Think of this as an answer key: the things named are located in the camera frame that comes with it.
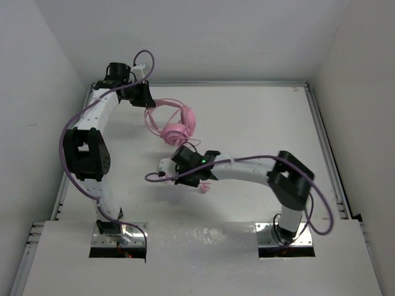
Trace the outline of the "metal base plate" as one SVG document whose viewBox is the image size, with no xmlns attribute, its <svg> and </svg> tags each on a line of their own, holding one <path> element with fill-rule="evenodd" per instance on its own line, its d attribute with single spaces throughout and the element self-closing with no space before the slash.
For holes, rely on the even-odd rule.
<svg viewBox="0 0 395 296">
<path fill-rule="evenodd" d="M 101 233 L 98 226 L 94 227 L 91 247 L 93 248 L 116 248 L 117 244 L 121 248 L 143 248 L 146 246 L 143 233 L 129 225 L 121 225 L 120 233 Z"/>
<path fill-rule="evenodd" d="M 272 230 L 272 222 L 256 222 L 256 235 L 257 243 L 261 248 L 272 248 L 272 247 L 282 247 L 284 245 L 289 245 L 290 247 L 303 248 L 303 247 L 313 247 L 312 235 L 310 233 L 310 228 L 305 222 L 300 222 L 299 227 L 296 232 L 296 236 L 291 241 L 286 241 L 284 238 L 278 240 L 280 236 L 276 236 L 275 232 Z"/>
</svg>

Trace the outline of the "aluminium table frame rail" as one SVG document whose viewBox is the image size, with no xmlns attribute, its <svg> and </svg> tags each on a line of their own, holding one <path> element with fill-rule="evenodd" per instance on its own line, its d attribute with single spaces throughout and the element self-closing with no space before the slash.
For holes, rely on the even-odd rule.
<svg viewBox="0 0 395 296">
<path fill-rule="evenodd" d="M 335 225 L 313 235 L 314 257 L 260 258 L 255 223 L 280 204 L 270 189 L 237 181 L 207 194 L 145 182 L 172 148 L 144 127 L 140 109 L 122 104 L 104 134 L 110 184 L 125 217 L 148 223 L 148 256 L 91 258 L 94 210 L 63 187 L 57 221 L 43 225 L 24 295 L 377 295 L 380 288 L 358 222 L 342 219 L 343 198 L 317 105 L 304 84 L 153 84 L 155 97 L 192 107 L 199 150 L 233 157 L 287 150 L 315 173 Z"/>
</svg>

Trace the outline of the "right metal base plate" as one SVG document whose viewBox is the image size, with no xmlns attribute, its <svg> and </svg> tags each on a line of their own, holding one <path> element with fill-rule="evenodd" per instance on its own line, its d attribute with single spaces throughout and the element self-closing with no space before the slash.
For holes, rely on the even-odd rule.
<svg viewBox="0 0 395 296">
<path fill-rule="evenodd" d="M 282 247 L 284 245 L 289 245 L 290 247 L 303 248 L 303 247 L 313 247 L 312 235 L 310 233 L 310 228 L 305 222 L 300 222 L 299 227 L 296 232 L 296 236 L 291 241 L 286 241 L 284 238 L 278 240 L 280 236 L 276 236 L 275 232 L 272 230 L 272 222 L 256 222 L 256 235 L 257 243 L 261 248 L 272 248 L 272 247 Z"/>
</svg>

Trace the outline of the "pink headphones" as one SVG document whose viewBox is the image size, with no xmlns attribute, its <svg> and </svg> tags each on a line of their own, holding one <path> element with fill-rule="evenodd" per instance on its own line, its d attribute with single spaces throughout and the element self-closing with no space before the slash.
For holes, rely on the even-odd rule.
<svg viewBox="0 0 395 296">
<path fill-rule="evenodd" d="M 160 137 L 166 144 L 171 146 L 181 146 L 193 139 L 196 128 L 196 119 L 192 108 L 176 99 L 155 99 L 155 107 L 148 107 L 144 111 L 144 122 L 146 128 L 155 136 Z M 160 129 L 154 120 L 152 114 L 159 107 L 168 106 L 176 108 L 176 111 Z"/>
</svg>

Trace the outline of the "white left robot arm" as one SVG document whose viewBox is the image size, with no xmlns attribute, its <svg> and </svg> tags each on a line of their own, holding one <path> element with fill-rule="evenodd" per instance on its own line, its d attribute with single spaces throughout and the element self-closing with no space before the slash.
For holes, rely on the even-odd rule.
<svg viewBox="0 0 395 296">
<path fill-rule="evenodd" d="M 94 84 L 88 105 L 66 123 L 60 135 L 59 156 L 65 174 L 92 201 L 100 234 L 121 235 L 125 225 L 107 178 L 111 157 L 103 132 L 122 100 L 135 107 L 155 106 L 149 91 L 151 72 L 147 64 L 111 62 L 105 77 Z"/>
</svg>

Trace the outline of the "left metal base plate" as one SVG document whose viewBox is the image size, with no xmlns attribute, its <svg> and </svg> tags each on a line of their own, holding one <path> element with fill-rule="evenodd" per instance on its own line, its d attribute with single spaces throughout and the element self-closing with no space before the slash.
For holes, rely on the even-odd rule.
<svg viewBox="0 0 395 296">
<path fill-rule="evenodd" d="M 121 248 L 143 248 L 146 246 L 143 233 L 129 225 L 121 225 L 120 233 L 101 233 L 98 226 L 94 227 L 91 247 L 93 248 L 116 248 L 117 244 Z"/>
</svg>

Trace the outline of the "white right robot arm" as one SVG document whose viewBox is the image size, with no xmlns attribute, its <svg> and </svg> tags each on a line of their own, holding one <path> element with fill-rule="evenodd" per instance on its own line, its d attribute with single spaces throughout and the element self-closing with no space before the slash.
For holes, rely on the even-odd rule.
<svg viewBox="0 0 395 296">
<path fill-rule="evenodd" d="M 290 152 L 279 151 L 272 165 L 256 158 L 231 159 L 216 150 L 201 155 L 181 146 L 171 161 L 179 175 L 176 184 L 197 187 L 201 181 L 231 179 L 268 186 L 281 204 L 278 224 L 271 230 L 273 240 L 290 244 L 296 237 L 315 175 Z"/>
</svg>

